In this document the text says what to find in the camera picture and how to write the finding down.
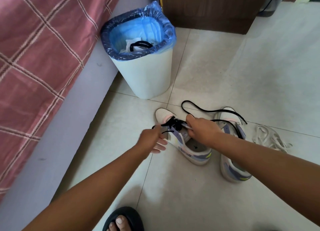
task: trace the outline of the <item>plastic bag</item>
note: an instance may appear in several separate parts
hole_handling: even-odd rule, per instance
[[[154,1],[145,8],[139,8],[118,15],[107,21],[101,31],[105,51],[115,60],[125,61],[159,54],[173,48],[177,41],[174,26],[162,13],[158,2]],[[126,48],[126,40],[141,38],[153,47],[137,52],[120,53]]]

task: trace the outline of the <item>white shoelace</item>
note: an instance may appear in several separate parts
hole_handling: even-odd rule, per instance
[[[256,144],[273,148],[285,153],[287,153],[292,147],[292,144],[283,142],[275,130],[264,125],[258,125],[256,127],[256,133],[252,140]]]

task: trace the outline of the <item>plaid bedspread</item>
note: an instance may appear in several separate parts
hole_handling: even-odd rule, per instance
[[[118,0],[0,0],[0,201]]]

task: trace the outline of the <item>cabinet door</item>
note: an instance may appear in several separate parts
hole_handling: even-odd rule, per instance
[[[265,0],[162,0],[177,27],[246,34]]]

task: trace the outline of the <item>toenail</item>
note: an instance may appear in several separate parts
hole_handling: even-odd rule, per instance
[[[122,219],[121,219],[121,218],[117,218],[117,219],[116,219],[116,222],[117,222],[118,224],[122,224]]]

